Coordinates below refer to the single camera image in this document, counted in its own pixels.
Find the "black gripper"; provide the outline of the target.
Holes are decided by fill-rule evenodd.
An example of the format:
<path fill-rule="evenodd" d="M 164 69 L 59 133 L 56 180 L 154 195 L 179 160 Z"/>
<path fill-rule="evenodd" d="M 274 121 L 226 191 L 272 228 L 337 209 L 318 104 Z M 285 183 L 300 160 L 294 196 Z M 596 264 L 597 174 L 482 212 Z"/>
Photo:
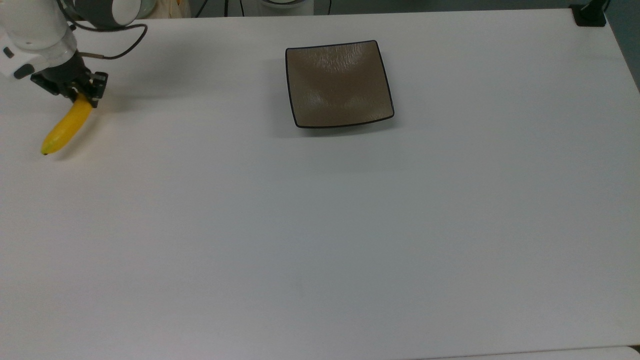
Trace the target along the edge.
<path fill-rule="evenodd" d="M 91 73 L 76 51 L 63 64 L 46 68 L 30 75 L 30 80 L 53 96 L 63 96 L 75 102 L 79 93 L 90 97 L 91 106 L 96 109 L 105 94 L 109 74 L 103 71 Z"/>

